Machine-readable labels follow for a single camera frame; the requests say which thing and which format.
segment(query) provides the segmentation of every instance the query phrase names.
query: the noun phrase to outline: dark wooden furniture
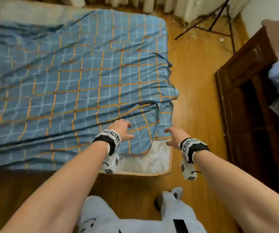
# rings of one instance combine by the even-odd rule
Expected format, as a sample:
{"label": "dark wooden furniture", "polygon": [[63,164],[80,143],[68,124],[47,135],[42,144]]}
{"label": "dark wooden furniture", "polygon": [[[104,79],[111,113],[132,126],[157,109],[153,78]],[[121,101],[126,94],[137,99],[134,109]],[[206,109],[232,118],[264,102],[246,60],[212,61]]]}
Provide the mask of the dark wooden furniture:
{"label": "dark wooden furniture", "polygon": [[263,27],[216,73],[230,162],[279,193],[279,96],[268,71],[279,60],[279,21]]}

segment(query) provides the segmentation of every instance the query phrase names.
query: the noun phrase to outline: curtain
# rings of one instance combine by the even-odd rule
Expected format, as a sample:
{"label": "curtain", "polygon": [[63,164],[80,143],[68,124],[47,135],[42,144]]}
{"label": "curtain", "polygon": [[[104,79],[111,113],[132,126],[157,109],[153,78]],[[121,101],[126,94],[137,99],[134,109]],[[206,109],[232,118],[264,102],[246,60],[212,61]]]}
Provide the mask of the curtain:
{"label": "curtain", "polygon": [[[131,2],[138,7],[143,4],[143,12],[151,13],[156,5],[164,6],[164,12],[174,12],[183,21],[190,23],[199,15],[206,15],[219,7],[225,0],[105,0],[112,7],[126,5]],[[230,0],[230,16],[235,18],[249,0]]]}

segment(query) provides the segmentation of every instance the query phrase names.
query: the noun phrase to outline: mattress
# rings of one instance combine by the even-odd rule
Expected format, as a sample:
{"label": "mattress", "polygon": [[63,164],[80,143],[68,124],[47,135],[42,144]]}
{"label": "mattress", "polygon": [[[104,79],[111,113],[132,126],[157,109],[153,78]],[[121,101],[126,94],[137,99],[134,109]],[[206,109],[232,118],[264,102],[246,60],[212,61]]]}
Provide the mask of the mattress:
{"label": "mattress", "polygon": [[157,17],[0,0],[0,166],[56,170],[124,118],[118,171],[169,172],[166,44]]}

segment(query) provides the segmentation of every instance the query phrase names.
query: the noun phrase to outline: white wall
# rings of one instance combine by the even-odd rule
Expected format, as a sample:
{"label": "white wall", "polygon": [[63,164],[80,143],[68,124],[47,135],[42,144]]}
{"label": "white wall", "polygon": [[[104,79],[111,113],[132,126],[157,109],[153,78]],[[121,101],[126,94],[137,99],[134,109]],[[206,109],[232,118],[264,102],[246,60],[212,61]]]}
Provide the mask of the white wall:
{"label": "white wall", "polygon": [[250,0],[241,14],[247,33],[252,37],[264,19],[279,20],[279,0]]}

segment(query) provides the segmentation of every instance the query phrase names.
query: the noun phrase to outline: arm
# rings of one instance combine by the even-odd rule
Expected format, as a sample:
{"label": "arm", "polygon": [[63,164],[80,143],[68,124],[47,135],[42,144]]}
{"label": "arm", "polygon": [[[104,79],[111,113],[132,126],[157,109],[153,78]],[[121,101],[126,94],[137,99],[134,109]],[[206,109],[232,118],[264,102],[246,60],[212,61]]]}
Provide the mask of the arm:
{"label": "arm", "polygon": [[[109,126],[122,141],[133,139],[127,133],[129,121]],[[89,194],[107,155],[108,143],[96,141],[42,184],[17,210],[1,233],[72,232],[84,200]]]}
{"label": "arm", "polygon": [[[172,133],[167,145],[179,150],[178,143],[190,137],[183,129],[165,132]],[[209,151],[196,152],[193,161],[244,232],[279,232],[279,194]]]}

